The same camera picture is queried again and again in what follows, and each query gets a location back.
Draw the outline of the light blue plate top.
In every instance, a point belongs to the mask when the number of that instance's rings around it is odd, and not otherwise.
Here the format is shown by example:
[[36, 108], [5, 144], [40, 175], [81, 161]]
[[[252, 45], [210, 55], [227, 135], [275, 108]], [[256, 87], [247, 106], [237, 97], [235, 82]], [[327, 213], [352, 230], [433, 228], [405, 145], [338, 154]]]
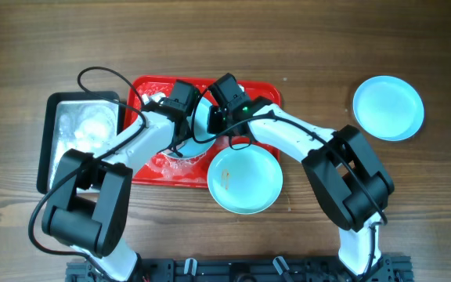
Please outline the light blue plate top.
[[[197, 107], [194, 132], [198, 140], [209, 139], [213, 136], [211, 133], [207, 132], [207, 122], [211, 106], [212, 103], [208, 99], [202, 98]], [[162, 154], [174, 159], [190, 159], [204, 154], [208, 149], [211, 148], [214, 142], [215, 141], [212, 140], [207, 143], [196, 143], [192, 138], [190, 138], [178, 147], [178, 152], [182, 154], [181, 157], [179, 157], [176, 153], [171, 152], [170, 150], [165, 150], [162, 152]]]

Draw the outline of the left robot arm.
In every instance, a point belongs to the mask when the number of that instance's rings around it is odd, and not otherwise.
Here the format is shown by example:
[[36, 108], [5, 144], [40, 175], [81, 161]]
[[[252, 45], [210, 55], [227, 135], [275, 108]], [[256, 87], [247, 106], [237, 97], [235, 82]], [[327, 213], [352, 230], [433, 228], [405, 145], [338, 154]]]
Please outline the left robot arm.
[[42, 231], [83, 262], [68, 264], [67, 281], [148, 281], [140, 255], [123, 240], [132, 177], [154, 155], [176, 151], [190, 137], [187, 118], [200, 91], [175, 82], [169, 96], [151, 96], [128, 128], [95, 153], [68, 150], [51, 190], [36, 207]]

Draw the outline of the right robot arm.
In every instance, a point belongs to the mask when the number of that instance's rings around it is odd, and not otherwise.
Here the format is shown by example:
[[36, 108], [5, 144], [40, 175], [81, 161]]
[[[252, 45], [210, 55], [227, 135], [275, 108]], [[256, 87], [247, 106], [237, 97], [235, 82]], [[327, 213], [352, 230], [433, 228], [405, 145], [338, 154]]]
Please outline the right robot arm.
[[354, 126], [320, 128], [263, 96], [252, 99], [232, 74], [207, 87], [216, 101], [207, 129], [247, 137], [300, 162], [316, 200], [339, 229], [338, 258], [355, 278], [372, 277], [381, 258], [378, 229], [395, 186], [370, 144]]

